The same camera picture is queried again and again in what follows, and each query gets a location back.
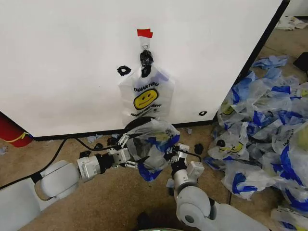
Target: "smiley face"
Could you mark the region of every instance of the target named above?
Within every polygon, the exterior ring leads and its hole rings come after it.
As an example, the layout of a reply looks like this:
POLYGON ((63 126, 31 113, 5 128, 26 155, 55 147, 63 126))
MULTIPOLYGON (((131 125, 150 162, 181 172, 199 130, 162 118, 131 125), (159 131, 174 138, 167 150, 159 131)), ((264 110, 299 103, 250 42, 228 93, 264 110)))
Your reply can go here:
POLYGON ((150 105, 158 97, 158 92, 155 89, 150 89, 138 95, 134 99, 134 106, 137 110, 141 110, 150 105))

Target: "blue plastic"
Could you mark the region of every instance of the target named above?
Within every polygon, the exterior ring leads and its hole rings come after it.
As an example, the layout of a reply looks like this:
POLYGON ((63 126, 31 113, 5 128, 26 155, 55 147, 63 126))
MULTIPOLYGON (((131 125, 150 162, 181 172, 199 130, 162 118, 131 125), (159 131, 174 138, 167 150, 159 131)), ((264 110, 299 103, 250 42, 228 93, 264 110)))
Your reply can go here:
POLYGON ((289 145, 287 145, 284 150, 282 151, 280 155, 280 160, 282 167, 285 171, 283 175, 280 175, 281 177, 284 177, 288 180, 288 178, 295 180, 299 185, 303 186, 303 182, 299 178, 299 176, 294 172, 292 165, 291 165, 291 160, 288 155, 289 152, 289 145))
POLYGON ((297 228, 294 225, 291 225, 291 224, 289 224, 287 222, 283 222, 283 221, 280 221, 280 222, 283 225, 283 227, 286 228, 286 229, 297 230, 297 228))
POLYGON ((304 202, 300 202, 293 197, 288 189, 285 189, 285 194, 291 202, 290 206, 298 210, 308 212, 308 199, 306 199, 304 202))
POLYGON ((156 171, 156 172, 152 173, 148 169, 146 169, 146 167, 144 166, 143 163, 138 165, 138 170, 139 170, 139 174, 142 176, 142 178, 145 179, 146 181, 149 181, 149 182, 155 180, 162 171, 162 170, 160 170, 160 171, 156 171))
POLYGON ((283 125, 286 125, 292 117, 298 118, 295 124, 305 122, 305 120, 303 119, 303 116, 300 113, 297 113, 294 111, 281 110, 278 112, 278 116, 283 125))
POLYGON ((261 67, 263 70, 268 70, 271 68, 279 67, 279 66, 285 66, 288 61, 288 56, 282 55, 282 56, 274 56, 271 55, 267 58, 260 59, 252 64, 252 67, 261 67))
POLYGON ((284 93, 288 93, 291 94, 291 87, 290 86, 274 86, 271 88, 272 91, 276 91, 276 92, 284 92, 284 93))
POLYGON ((238 189, 237 185, 245 181, 246 176, 243 173, 236 173, 232 183, 232 192, 234 194, 240 194, 241 192, 257 191, 257 188, 255 186, 244 186, 242 189, 238 189))

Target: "white panel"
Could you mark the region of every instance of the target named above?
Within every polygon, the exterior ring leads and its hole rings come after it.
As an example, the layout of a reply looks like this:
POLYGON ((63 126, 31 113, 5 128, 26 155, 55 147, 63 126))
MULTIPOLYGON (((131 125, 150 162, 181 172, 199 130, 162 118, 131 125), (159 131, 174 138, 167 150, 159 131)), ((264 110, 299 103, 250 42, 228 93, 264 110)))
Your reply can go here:
POLYGON ((168 121, 213 118, 281 0, 1 0, 0 110, 34 136, 123 128, 121 65, 151 28, 168 121), (200 111, 208 111, 201 117, 200 111))

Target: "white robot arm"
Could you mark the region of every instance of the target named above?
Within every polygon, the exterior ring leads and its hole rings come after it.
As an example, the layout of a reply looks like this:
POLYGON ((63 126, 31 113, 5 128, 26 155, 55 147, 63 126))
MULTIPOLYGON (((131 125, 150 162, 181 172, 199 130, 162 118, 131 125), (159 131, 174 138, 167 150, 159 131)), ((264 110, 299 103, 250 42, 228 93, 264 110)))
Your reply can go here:
MULTIPOLYGON (((118 142, 119 150, 109 149, 107 154, 96 154, 77 160, 77 165, 61 160, 40 172, 41 190, 48 197, 42 200, 35 190, 33 179, 27 178, 0 191, 1 230, 15 231, 23 227, 46 207, 76 190, 80 178, 91 180, 108 168, 118 165, 138 169, 138 163, 130 161, 130 154, 124 148, 129 139, 124 134, 118 142)), ((186 152, 189 147, 178 144, 170 160, 174 179, 177 217, 180 221, 201 231, 269 231, 265 226, 226 204, 210 199, 197 186, 204 171, 200 162, 186 166, 186 152)))

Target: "hanging plastic bag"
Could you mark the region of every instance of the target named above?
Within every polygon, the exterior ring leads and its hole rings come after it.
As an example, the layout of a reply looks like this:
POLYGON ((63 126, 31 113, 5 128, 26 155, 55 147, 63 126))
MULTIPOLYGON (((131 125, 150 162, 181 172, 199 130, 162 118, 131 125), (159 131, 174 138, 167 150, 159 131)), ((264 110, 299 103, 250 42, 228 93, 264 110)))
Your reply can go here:
POLYGON ((137 135, 126 143, 134 160, 139 161, 148 156, 144 163, 139 164, 139 173, 146 181, 154 180, 168 165, 164 154, 180 139, 180 132, 160 119, 151 119, 129 131, 128 135, 137 135))
POLYGON ((232 194, 250 200, 255 191, 275 183, 261 168, 238 161, 226 161, 226 176, 221 180, 232 194))
POLYGON ((141 116, 166 117, 169 114, 174 89, 174 81, 154 65, 152 54, 148 50, 149 38, 153 33, 149 29, 138 30, 138 35, 141 36, 143 49, 140 54, 141 65, 119 83, 124 106, 124 125, 141 116))
POLYGON ((247 126, 247 122, 232 125, 228 131, 225 131, 210 144, 207 153, 218 160, 249 160, 249 153, 246 149, 247 126))
POLYGON ((270 217, 281 231, 307 231, 308 218, 288 208, 273 209, 270 217))

